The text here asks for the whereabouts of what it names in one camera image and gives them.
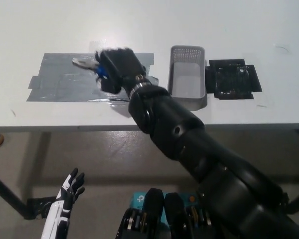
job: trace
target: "floor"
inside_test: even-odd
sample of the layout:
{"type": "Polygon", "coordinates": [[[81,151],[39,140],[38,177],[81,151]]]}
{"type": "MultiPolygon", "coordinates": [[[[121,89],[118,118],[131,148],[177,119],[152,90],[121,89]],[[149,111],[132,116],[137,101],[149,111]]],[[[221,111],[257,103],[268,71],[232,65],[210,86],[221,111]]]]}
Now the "floor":
{"type": "MultiPolygon", "coordinates": [[[[209,131],[283,186],[299,193],[299,136],[293,131],[209,131]]],[[[5,133],[0,179],[22,198],[56,195],[74,167],[86,191],[73,209],[69,239],[115,238],[135,191],[192,191],[195,183],[139,131],[5,133]]],[[[299,213],[293,217],[299,223],[299,213]]],[[[0,239],[40,238],[44,220],[23,220],[0,198],[0,239]]]]}

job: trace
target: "white tabletop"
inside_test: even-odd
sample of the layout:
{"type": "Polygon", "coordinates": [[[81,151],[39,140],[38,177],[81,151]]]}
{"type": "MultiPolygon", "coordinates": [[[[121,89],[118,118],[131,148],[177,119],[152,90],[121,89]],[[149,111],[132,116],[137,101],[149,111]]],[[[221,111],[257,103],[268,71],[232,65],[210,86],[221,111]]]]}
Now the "white tabletop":
{"type": "Polygon", "coordinates": [[[26,102],[31,77],[44,53],[128,46],[154,53],[150,75],[166,87],[179,44],[256,67],[263,92],[239,101],[208,95],[194,112],[206,125],[299,128],[299,0],[1,0],[0,130],[136,129],[107,103],[26,102]]]}

